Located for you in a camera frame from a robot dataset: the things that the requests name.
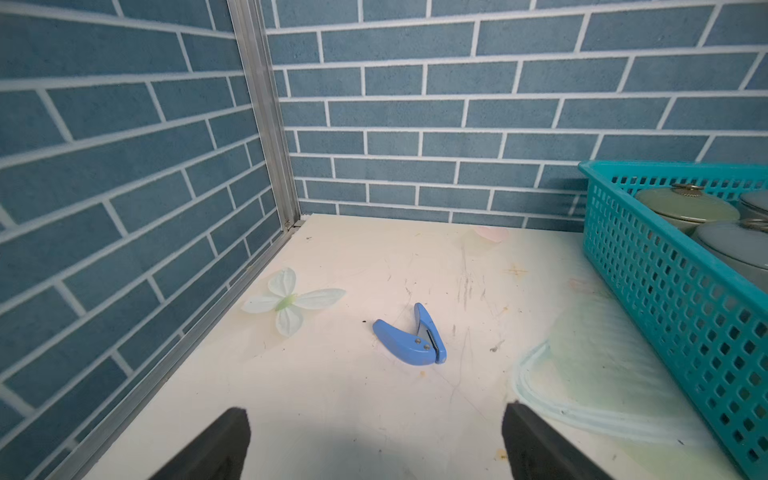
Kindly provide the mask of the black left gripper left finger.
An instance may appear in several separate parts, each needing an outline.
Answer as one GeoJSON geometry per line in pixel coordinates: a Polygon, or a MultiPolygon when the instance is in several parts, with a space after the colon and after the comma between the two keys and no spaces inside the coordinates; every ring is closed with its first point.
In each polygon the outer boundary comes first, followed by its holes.
{"type": "Polygon", "coordinates": [[[246,410],[229,408],[150,479],[240,479],[250,439],[246,410]]]}

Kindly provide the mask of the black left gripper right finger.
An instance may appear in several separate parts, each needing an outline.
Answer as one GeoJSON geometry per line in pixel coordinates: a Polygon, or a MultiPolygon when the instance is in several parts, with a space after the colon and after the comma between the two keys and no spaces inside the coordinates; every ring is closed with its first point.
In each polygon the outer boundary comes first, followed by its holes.
{"type": "Polygon", "coordinates": [[[515,480],[611,480],[528,406],[508,403],[501,427],[515,480]]]}

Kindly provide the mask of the olive green tea canister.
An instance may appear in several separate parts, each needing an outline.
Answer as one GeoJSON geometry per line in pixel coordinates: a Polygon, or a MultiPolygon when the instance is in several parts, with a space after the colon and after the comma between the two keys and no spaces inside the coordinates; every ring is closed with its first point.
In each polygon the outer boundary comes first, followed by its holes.
{"type": "Polygon", "coordinates": [[[740,219],[734,206],[694,184],[642,190],[635,199],[687,235],[705,223],[740,219]]]}

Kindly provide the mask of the grey blue tea canister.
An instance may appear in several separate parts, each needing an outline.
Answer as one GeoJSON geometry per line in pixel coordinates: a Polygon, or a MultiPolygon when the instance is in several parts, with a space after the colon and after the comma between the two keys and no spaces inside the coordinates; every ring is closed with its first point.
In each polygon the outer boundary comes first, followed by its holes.
{"type": "Polygon", "coordinates": [[[695,229],[692,238],[757,288],[767,292],[765,219],[705,223],[695,229]]]}

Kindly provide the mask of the teal plastic basket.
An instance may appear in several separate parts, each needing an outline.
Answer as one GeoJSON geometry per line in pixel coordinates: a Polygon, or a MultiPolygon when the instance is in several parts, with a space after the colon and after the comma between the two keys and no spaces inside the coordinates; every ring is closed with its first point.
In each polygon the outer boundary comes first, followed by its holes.
{"type": "Polygon", "coordinates": [[[699,416],[748,479],[767,475],[767,296],[637,200],[690,182],[734,201],[758,165],[586,161],[584,249],[699,416]]]}

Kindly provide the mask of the white fabric butterfly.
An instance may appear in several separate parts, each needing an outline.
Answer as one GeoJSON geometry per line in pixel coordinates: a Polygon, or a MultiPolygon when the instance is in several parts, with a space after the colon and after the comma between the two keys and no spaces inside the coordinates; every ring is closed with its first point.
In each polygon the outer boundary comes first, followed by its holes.
{"type": "Polygon", "coordinates": [[[291,268],[276,273],[268,282],[268,293],[251,296],[245,300],[241,310],[248,314],[275,314],[275,327],[283,337],[291,337],[304,323],[305,311],[318,311],[339,302],[346,294],[340,288],[314,290],[302,294],[295,291],[297,274],[291,268]]]}

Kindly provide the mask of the aluminium corner post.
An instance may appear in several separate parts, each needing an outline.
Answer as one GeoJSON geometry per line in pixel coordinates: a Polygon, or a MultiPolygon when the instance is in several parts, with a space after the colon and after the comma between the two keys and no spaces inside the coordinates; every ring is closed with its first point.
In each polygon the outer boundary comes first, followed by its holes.
{"type": "Polygon", "coordinates": [[[228,0],[227,5],[278,215],[282,229],[289,231],[300,222],[301,212],[261,3],[228,0]]]}

